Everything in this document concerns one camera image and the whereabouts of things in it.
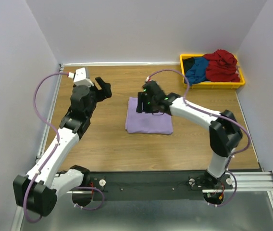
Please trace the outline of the purple t shirt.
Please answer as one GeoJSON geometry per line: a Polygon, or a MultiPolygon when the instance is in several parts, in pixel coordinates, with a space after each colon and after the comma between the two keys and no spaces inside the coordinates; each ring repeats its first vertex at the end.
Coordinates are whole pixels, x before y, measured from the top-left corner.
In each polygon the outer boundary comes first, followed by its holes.
{"type": "Polygon", "coordinates": [[[125,130],[128,133],[165,134],[173,133],[172,118],[168,114],[137,113],[137,98],[128,100],[125,130]]]}

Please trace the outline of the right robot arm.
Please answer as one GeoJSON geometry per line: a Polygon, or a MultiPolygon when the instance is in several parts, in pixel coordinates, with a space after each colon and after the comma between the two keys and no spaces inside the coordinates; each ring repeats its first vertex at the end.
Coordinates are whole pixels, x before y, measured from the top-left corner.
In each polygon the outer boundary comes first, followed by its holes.
{"type": "Polygon", "coordinates": [[[233,113],[201,107],[173,92],[166,95],[154,80],[146,82],[142,88],[141,98],[154,112],[185,118],[209,131],[212,158],[203,182],[211,189],[220,185],[231,154],[243,137],[233,113]]]}

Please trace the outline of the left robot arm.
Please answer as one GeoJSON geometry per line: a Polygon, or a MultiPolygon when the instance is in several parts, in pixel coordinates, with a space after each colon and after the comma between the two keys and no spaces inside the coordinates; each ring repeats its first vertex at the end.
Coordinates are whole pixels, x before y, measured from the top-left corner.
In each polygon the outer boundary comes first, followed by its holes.
{"type": "Polygon", "coordinates": [[[56,135],[35,166],[24,176],[18,175],[13,181],[16,204],[23,208],[25,218],[34,223],[28,212],[40,218],[48,216],[57,200],[73,189],[86,190],[91,194],[102,193],[90,179],[90,171],[81,166],[72,166],[66,173],[56,177],[59,167],[81,140],[88,127],[97,103],[112,96],[110,83],[97,77],[95,85],[75,84],[70,97],[70,106],[62,118],[56,135]]]}

